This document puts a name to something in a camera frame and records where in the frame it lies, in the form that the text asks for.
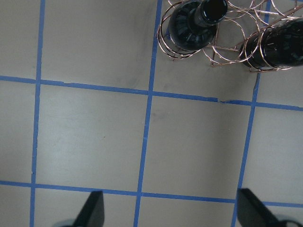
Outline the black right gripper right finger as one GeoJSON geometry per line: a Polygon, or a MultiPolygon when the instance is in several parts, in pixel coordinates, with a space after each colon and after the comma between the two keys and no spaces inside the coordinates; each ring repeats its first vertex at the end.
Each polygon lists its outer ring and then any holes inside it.
{"type": "Polygon", "coordinates": [[[248,188],[237,190],[237,219],[242,227],[273,227],[278,219],[248,188]]]}

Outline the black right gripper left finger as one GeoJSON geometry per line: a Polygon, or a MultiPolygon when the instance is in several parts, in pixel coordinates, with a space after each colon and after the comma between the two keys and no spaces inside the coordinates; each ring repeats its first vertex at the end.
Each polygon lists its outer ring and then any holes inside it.
{"type": "Polygon", "coordinates": [[[104,198],[102,191],[93,191],[75,219],[74,227],[102,227],[104,225],[104,198]]]}

